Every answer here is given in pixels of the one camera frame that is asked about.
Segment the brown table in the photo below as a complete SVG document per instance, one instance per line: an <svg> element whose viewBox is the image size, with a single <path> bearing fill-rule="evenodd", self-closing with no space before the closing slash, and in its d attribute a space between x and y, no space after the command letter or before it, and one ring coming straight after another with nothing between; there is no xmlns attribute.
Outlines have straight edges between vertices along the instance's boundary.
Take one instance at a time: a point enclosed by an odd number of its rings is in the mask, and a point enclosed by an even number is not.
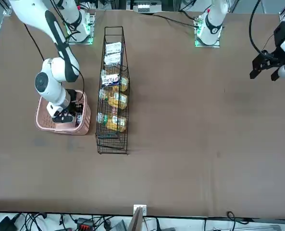
<svg viewBox="0 0 285 231"><path fill-rule="evenodd" d="M285 79L249 79L249 14L229 14L221 48L192 28L131 11L98 11L92 46L75 46L92 111L88 135L36 129L42 60L23 24L0 32L0 210L285 218ZM181 13L165 16L189 22ZM279 23L256 15L262 48ZM99 155L96 108L105 26L124 27L131 78L130 155ZM50 38L31 29L45 57ZM268 44L272 50L273 39ZM81 89L82 81L67 84Z"/></svg>

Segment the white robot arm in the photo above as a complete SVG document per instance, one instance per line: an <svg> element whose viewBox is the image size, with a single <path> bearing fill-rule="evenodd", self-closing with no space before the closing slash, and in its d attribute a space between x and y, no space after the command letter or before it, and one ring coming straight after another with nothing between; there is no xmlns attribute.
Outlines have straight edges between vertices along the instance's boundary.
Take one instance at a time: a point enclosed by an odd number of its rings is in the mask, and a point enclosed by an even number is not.
<svg viewBox="0 0 285 231"><path fill-rule="evenodd" d="M84 10L78 10L75 0L53 0L67 22L68 34L73 34L72 37L75 42L84 41L90 34L88 30L88 24L90 21L90 14Z"/></svg>
<svg viewBox="0 0 285 231"><path fill-rule="evenodd" d="M203 25L197 37L206 45L217 42L223 28L223 20L228 13L227 0L212 0L208 11L202 15Z"/></svg>
<svg viewBox="0 0 285 231"><path fill-rule="evenodd" d="M262 70L277 67L272 75L272 81L280 77L285 77L285 22L281 22L273 32L276 49L268 53L266 50L252 61L252 71L250 78L255 79Z"/></svg>
<svg viewBox="0 0 285 231"><path fill-rule="evenodd" d="M69 107L71 95L60 84L62 81L75 82L79 76L79 64L74 57L56 17L42 0L10 0L12 9L25 24L46 33L58 50L58 58L46 59L42 70L37 74L35 87L49 104L47 110L55 118Z"/></svg>

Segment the electronic device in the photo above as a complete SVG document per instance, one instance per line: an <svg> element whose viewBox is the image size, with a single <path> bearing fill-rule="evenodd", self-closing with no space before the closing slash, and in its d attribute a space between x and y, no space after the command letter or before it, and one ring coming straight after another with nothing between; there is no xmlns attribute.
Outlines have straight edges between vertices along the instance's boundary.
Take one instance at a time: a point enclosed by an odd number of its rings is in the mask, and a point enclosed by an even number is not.
<svg viewBox="0 0 285 231"><path fill-rule="evenodd" d="M131 2L126 2L126 9L131 9ZM134 1L133 11L138 13L157 13L161 12L161 1Z"/></svg>

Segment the black cable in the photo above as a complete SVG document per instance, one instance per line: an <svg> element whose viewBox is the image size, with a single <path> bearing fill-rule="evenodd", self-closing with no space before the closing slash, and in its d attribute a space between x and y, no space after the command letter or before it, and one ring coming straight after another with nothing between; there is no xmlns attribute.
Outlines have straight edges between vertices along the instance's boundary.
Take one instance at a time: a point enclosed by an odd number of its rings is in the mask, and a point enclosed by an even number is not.
<svg viewBox="0 0 285 231"><path fill-rule="evenodd" d="M83 98L84 93L85 93L85 78L84 78L83 74L80 72L80 70L78 70L77 67L75 67L73 64L71 64L71 65L72 65L72 67L74 67L74 68L76 69L76 71L79 72L79 74L80 74L80 76L81 76L81 78L82 78L82 80L83 80L83 93L81 94L80 99L77 101L77 102L79 102L79 101L81 101L81 99Z"/></svg>
<svg viewBox="0 0 285 231"><path fill-rule="evenodd" d="M234 213L232 211L228 211L227 212L227 218L230 221L233 222L233 228L231 229L231 231L234 231L236 223L239 223L239 224L242 224L242 225L248 225L249 224L249 221L239 221L239 220L236 220L235 215L234 215Z"/></svg>
<svg viewBox="0 0 285 231"><path fill-rule="evenodd" d="M258 49L258 47L254 44L254 41L253 41L253 39L252 39L252 34L251 34L252 19L253 19L254 13L255 13L256 10L257 10L257 7L258 7L260 1L261 1L261 0L258 0L258 1L257 1L256 5L255 5L254 8L253 8L253 11L252 11L252 13L251 13L251 16L250 16L250 20L249 20L249 39L250 39L251 45L253 46L253 48L254 48L259 54L261 54L263 57L265 57L265 58L267 58L267 59L277 60L276 58L273 58L273 57L271 57L271 56L269 56L269 55L266 55L266 54L262 53L262 52Z"/></svg>
<svg viewBox="0 0 285 231"><path fill-rule="evenodd" d="M35 40L34 40L34 38L32 37L32 35L31 35L30 31L28 30L28 27L26 26L26 24L25 24L25 23L24 23L24 26L25 26L25 28L26 28L26 30L27 30L27 32L28 32L28 34L29 34L29 36L30 36L30 37L31 37L31 39L33 40L33 42L34 42L35 46L37 47L37 50L38 50L38 52L40 53L40 55L41 55L41 57L42 57L42 60L44 61L44 57L43 57L43 55L42 55L42 52L41 52L40 48L38 47L38 45L37 45L36 41L35 41Z"/></svg>
<svg viewBox="0 0 285 231"><path fill-rule="evenodd" d="M28 216L28 215L29 215L29 214L27 213L26 216L25 216L25 223L22 225L22 227L21 227L21 229L20 229L19 231L22 231L23 227L25 227L25 230L28 231L28 229L27 229L27 223L28 223L28 221L31 219L31 217L29 217L29 218L27 219L27 216Z"/></svg>
<svg viewBox="0 0 285 231"><path fill-rule="evenodd" d="M62 23L67 25L67 27L69 28L69 30L71 31L71 33L76 32L77 30L75 29L75 27L71 24L69 24L64 17L62 16L61 12L59 11L56 3L53 0L50 0L51 5L53 6L54 10L56 11L57 15L61 18Z"/></svg>
<svg viewBox="0 0 285 231"><path fill-rule="evenodd" d="M262 48L262 50L264 50L264 48L266 47L266 45L267 45L268 41L271 39L271 37L272 37L272 36L273 36L273 34L272 34L272 35L270 35L270 37L267 39L267 41L266 41L266 43L265 43L264 47Z"/></svg>
<svg viewBox="0 0 285 231"><path fill-rule="evenodd" d="M157 218L155 219L156 219L156 231L161 231L160 221Z"/></svg>
<svg viewBox="0 0 285 231"><path fill-rule="evenodd" d="M60 214L60 223L63 225L64 230L66 230L66 227L64 225L63 214Z"/></svg>
<svg viewBox="0 0 285 231"><path fill-rule="evenodd" d="M146 225L147 231L149 231L149 228L148 228L148 225L147 225L147 221L146 221L146 219L144 217L143 217L143 221L144 221L144 223Z"/></svg>
<svg viewBox="0 0 285 231"><path fill-rule="evenodd" d="M83 4L79 4L80 8L83 10L90 10L90 8L87 8L85 5Z"/></svg>
<svg viewBox="0 0 285 231"><path fill-rule="evenodd" d="M21 214L22 214L22 213L16 214L16 215L11 219L11 222L14 224L14 223L17 221L17 219L21 216Z"/></svg>
<svg viewBox="0 0 285 231"><path fill-rule="evenodd" d="M189 4L187 4L186 6L184 6L182 9L180 9L180 11L182 11L183 9L185 9L187 6L189 6L190 4L194 5L196 3L197 0L192 0L191 2L189 2Z"/></svg>
<svg viewBox="0 0 285 231"><path fill-rule="evenodd" d="M37 219L39 216L41 216L41 215L42 215L42 214L37 213L37 214L34 214L34 215L31 216L31 220L32 220L32 221L31 221L29 230L31 230L33 223L35 223L36 226L37 226L37 229L38 229L39 231L42 231L42 229L39 227L39 225L37 224L37 221L36 221L36 219Z"/></svg>
<svg viewBox="0 0 285 231"><path fill-rule="evenodd" d="M97 226L97 223L99 223L102 218L105 219L105 216L100 216L99 219L94 223L94 226Z"/></svg>
<svg viewBox="0 0 285 231"><path fill-rule="evenodd" d="M203 229L203 231L206 231L206 221L207 221L207 218L204 219L204 229Z"/></svg>
<svg viewBox="0 0 285 231"><path fill-rule="evenodd" d="M180 12L182 12L183 14L185 14L185 16L191 20L195 20L195 17L190 17L185 11L181 10Z"/></svg>
<svg viewBox="0 0 285 231"><path fill-rule="evenodd" d="M93 231L97 230L106 220L109 220L113 218L114 216L108 217L107 219L104 219Z"/></svg>
<svg viewBox="0 0 285 231"><path fill-rule="evenodd" d="M161 16L161 15L157 15L157 14L153 14L153 16L156 16L156 17L159 17L159 18L164 18L164 19L167 19L167 20L170 20L172 22L179 23L179 24L182 24L182 25L185 25L185 26L191 26L191 27L194 27L194 28L198 28L198 26L187 24L187 23L182 23L182 22L176 21L174 19L167 18L165 16Z"/></svg>
<svg viewBox="0 0 285 231"><path fill-rule="evenodd" d="M73 219L71 214L69 214L69 215L70 215L70 218L74 221L74 223L77 224L77 219L75 220L75 219Z"/></svg>
<svg viewBox="0 0 285 231"><path fill-rule="evenodd" d="M75 31L75 32L72 32L71 34L69 34L67 37L65 37L65 40L68 41L69 38L72 38L74 41L77 41L77 39L75 39L73 37L74 34L78 34L80 33L79 31Z"/></svg>
<svg viewBox="0 0 285 231"><path fill-rule="evenodd" d="M209 5L209 6L203 11L203 13L206 12L206 11L208 10L208 8L210 8L210 7L211 7L211 5Z"/></svg>

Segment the pink basket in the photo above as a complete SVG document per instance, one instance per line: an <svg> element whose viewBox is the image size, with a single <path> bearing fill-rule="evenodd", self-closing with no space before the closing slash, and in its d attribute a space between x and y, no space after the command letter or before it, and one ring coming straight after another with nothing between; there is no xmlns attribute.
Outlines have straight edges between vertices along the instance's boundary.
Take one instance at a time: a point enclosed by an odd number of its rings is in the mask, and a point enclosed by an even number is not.
<svg viewBox="0 0 285 231"><path fill-rule="evenodd" d="M77 98L79 99L83 92L81 90L76 90L76 92L77 92ZM91 110L88 105L87 96L85 93L81 101L79 101L79 103L82 103L84 106L82 120L77 127L67 128L66 124L60 125L52 121L46 109L48 102L45 99L43 99L43 97L40 97L36 113L36 121L35 121L36 127L42 131L52 131L68 135L86 135L86 133L89 130Z"/></svg>

